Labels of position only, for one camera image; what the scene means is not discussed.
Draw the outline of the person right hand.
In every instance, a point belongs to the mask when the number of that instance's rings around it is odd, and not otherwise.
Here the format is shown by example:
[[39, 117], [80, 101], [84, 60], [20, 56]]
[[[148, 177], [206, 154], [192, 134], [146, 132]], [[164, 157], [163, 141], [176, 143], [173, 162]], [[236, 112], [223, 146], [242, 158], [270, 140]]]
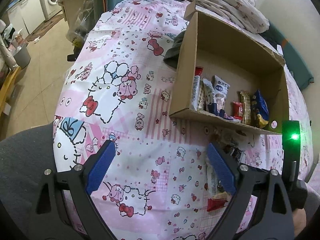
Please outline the person right hand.
[[304, 209], [295, 209], [292, 213], [294, 235], [297, 237], [306, 227], [306, 212]]

